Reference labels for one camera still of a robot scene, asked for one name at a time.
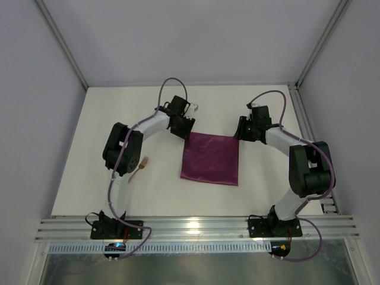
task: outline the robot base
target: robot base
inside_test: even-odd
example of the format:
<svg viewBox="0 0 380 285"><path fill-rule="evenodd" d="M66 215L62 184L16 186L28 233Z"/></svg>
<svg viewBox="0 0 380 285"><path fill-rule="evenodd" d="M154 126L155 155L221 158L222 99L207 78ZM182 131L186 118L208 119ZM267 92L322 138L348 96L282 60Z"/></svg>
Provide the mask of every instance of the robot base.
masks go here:
<svg viewBox="0 0 380 285"><path fill-rule="evenodd" d="M248 232L250 238L287 238L302 236L302 229L298 219L281 221L277 218L274 206L268 217L251 215L248 218Z"/></svg>

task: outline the purple cloth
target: purple cloth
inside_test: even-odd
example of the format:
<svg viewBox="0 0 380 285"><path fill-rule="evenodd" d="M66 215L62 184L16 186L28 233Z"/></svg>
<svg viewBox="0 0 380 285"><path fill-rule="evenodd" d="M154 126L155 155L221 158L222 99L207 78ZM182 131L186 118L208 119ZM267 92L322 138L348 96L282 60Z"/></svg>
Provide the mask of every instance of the purple cloth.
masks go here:
<svg viewBox="0 0 380 285"><path fill-rule="evenodd" d="M222 135L190 134L183 148L181 178L237 186L238 176L238 140Z"/></svg>

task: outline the magenta fabric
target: magenta fabric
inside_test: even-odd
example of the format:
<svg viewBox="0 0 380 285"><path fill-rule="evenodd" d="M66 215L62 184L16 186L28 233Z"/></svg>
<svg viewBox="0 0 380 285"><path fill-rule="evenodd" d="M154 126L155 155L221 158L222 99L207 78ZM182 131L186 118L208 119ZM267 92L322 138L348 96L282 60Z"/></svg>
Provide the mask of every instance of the magenta fabric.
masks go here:
<svg viewBox="0 0 380 285"><path fill-rule="evenodd" d="M180 177L198 182L238 185L239 141L192 132L183 148Z"/></svg>

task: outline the metal extrusion frame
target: metal extrusion frame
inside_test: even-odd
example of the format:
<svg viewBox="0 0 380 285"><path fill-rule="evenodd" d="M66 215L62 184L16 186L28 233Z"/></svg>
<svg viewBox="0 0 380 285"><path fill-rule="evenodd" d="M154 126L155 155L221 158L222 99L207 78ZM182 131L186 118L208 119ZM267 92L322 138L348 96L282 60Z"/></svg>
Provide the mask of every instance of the metal extrusion frame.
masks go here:
<svg viewBox="0 0 380 285"><path fill-rule="evenodd" d="M315 223L324 239L359 240L359 231L352 216L320 215L305 216ZM89 217L89 222L96 217ZM143 220L153 231L141 251L137 254L190 254L226 252L268 252L271 242L285 238L250 238L247 217L130 217L130 220ZM315 240L318 235L307 222L301 221L302 237L293 240ZM41 221L35 242L38 250L31 269L28 285L39 284L47 254L99 254L105 246L121 240L91 240L91 228L84 217L54 217ZM140 241L130 241L132 250ZM364 268L362 259L356 269ZM368 279L363 273L359 278Z"/></svg>
<svg viewBox="0 0 380 285"><path fill-rule="evenodd" d="M315 223L324 239L359 238L359 232L351 216L320 215L305 216ZM150 242L236 242L236 241L276 241L284 237L251 239L248 233L247 217L130 217L143 220L144 226L153 229ZM298 239L318 239L317 232L307 222L301 221L302 237ZM41 221L36 235L37 243L44 242L99 242L90 239L90 228L84 217L55 217ZM117 242L122 240L105 240Z"/></svg>

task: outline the black mounting bracket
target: black mounting bracket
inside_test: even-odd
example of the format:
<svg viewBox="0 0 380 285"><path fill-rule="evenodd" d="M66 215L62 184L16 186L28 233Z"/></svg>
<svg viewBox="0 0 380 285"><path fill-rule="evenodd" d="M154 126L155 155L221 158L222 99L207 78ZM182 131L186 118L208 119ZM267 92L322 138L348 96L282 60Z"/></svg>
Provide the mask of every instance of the black mounting bracket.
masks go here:
<svg viewBox="0 0 380 285"><path fill-rule="evenodd" d="M293 238L302 236L302 229L298 219L289 223L285 232L274 234L266 217L249 216L248 232L250 238L287 238L290 229Z"/></svg>
<svg viewBox="0 0 380 285"><path fill-rule="evenodd" d="M125 219L125 213L120 217L120 219ZM134 226L143 226L143 221L126 221ZM117 221L115 218L110 218L104 214L103 211L99 213L99 220L93 222L93 227L91 229L90 239L142 239L143 229L135 229L134 227L129 227L121 222Z"/></svg>

